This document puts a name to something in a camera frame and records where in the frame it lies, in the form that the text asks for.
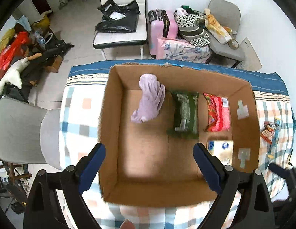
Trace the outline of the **person hand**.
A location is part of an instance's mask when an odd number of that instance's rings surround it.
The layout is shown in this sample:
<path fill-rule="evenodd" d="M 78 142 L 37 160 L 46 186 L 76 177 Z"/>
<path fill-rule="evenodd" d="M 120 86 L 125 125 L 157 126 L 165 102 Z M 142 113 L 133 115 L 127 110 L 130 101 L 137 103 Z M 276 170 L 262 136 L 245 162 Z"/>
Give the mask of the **person hand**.
<path fill-rule="evenodd" d="M 119 229 L 135 229 L 135 225 L 130 220 L 125 220 Z"/>

